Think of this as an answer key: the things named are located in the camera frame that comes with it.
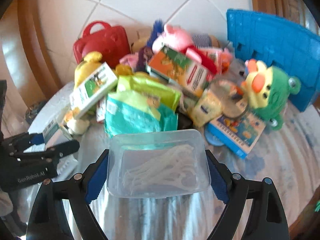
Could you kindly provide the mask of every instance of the plastic container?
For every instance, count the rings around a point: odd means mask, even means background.
[[[110,140],[108,192],[125,198],[165,198],[206,190],[211,183],[197,130],[121,134]]]

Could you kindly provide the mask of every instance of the pink pig plush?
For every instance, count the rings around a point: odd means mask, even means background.
[[[194,46],[191,35],[187,31],[179,27],[165,24],[164,32],[152,45],[153,53],[158,53],[164,45],[175,51],[179,51],[195,62],[202,64],[210,70],[212,74],[217,73],[217,67],[214,62]]]

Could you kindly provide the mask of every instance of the yellow plush toy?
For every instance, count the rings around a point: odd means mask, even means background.
[[[101,66],[102,54],[97,51],[88,53],[83,61],[75,70],[75,87],[76,89],[88,76],[92,74],[98,67]]]

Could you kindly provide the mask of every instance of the yellow green package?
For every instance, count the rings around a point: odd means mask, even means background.
[[[117,134],[173,131],[178,115],[164,104],[134,90],[109,93],[106,104],[105,131]]]
[[[176,111],[181,96],[179,91],[142,76],[119,76],[117,92],[125,90],[135,90],[153,97],[173,111]]]

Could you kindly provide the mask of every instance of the metal bolt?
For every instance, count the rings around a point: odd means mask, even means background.
[[[51,182],[51,179],[45,179],[45,180],[43,181],[43,184],[48,185],[50,182]]]
[[[79,179],[82,178],[82,174],[81,174],[81,173],[77,173],[76,175],[73,176],[73,178],[74,178],[75,180],[79,180]]]
[[[239,173],[234,173],[234,174],[232,174],[232,177],[233,177],[234,179],[241,179],[241,175],[240,175]]]
[[[265,179],[264,179],[264,182],[267,183],[267,184],[272,184],[272,179],[270,179],[270,178],[265,178]]]

